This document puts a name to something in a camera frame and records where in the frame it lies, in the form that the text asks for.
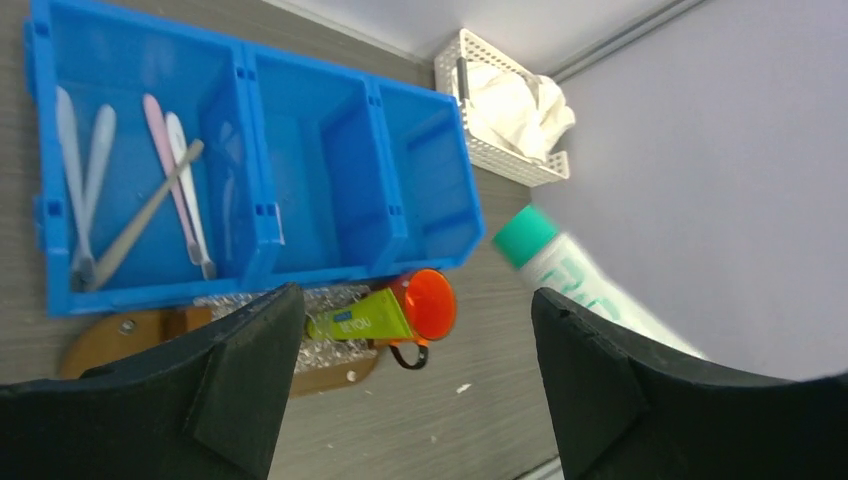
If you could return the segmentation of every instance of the bin compartment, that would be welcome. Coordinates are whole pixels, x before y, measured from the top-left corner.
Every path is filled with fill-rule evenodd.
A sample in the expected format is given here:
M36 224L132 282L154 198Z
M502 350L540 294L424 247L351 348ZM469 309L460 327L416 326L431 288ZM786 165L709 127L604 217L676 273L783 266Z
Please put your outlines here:
M267 244L260 224L273 206L263 203L241 43L93 2L32 0L31 10L24 36L41 136L43 192L36 215L47 253L49 313L161 307L243 290L259 273ZM165 180L142 105L150 93L163 112L179 116L189 143L205 143L191 168L218 280L204 281L190 262L168 195L111 280L97 292L72 291L77 232L57 141L57 87L74 105L83 172L97 110L109 104L117 116L91 226L95 259Z
M461 266L485 233L456 100L374 80L408 238L389 273Z
M268 286L385 271L405 233L367 76L263 47L248 52L258 151L282 235Z

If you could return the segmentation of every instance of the orange cup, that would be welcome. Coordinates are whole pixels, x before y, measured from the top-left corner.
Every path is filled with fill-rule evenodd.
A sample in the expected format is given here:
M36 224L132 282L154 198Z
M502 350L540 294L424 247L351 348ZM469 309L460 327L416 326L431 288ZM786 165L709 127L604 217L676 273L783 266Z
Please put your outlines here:
M447 278L432 269L419 270L393 280L389 285L400 304L412 338L393 339L389 348L403 368L420 370L427 364L429 342L445 338L456 323L456 295ZM418 345L418 360L407 363L398 346L404 342Z

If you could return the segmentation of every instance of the toothbrush head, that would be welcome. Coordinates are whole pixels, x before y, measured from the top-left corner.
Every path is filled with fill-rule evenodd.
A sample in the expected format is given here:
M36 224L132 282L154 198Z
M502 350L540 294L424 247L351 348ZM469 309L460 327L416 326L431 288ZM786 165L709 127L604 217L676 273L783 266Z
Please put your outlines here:
M85 285L94 281L94 259L91 257L81 257L79 268L75 272L80 281Z
M218 275L217 269L215 268L215 264L211 260L207 260L200 265L200 269L203 270L203 279L204 280L215 280L215 277Z
M192 265L200 265L203 263L203 255L200 253L200 245L197 243L188 244L188 259Z

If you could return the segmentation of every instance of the white wall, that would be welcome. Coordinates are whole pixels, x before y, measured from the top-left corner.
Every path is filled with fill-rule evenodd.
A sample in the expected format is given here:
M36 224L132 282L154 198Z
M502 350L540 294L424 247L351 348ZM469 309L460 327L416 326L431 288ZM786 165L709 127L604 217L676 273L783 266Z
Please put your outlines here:
M564 86L533 199L719 363L848 368L848 3L708 2Z
M540 73L667 0L265 0L432 59L467 27Z

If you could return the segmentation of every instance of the pink toothbrush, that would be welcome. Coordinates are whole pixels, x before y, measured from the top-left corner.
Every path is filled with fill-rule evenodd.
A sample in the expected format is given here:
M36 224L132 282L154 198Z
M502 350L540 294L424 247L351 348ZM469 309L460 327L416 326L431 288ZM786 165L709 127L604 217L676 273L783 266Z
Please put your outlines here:
M168 129L165 126L165 116L162 114L162 107L159 106L159 102L153 98L153 95L149 93L144 94L144 114L147 117L150 134L153 136L153 143L156 145L159 160L162 162L162 168L165 170L165 176L167 177L176 168L176 162L174 161L174 154L171 151L171 144L168 140ZM188 257L191 263L200 265L200 248L191 231L191 223L189 223L188 213L186 212L185 197L183 196L183 189L179 182L171 186L171 196L174 197L174 203L177 204L177 214L180 217L180 224L182 224L183 234L186 237Z

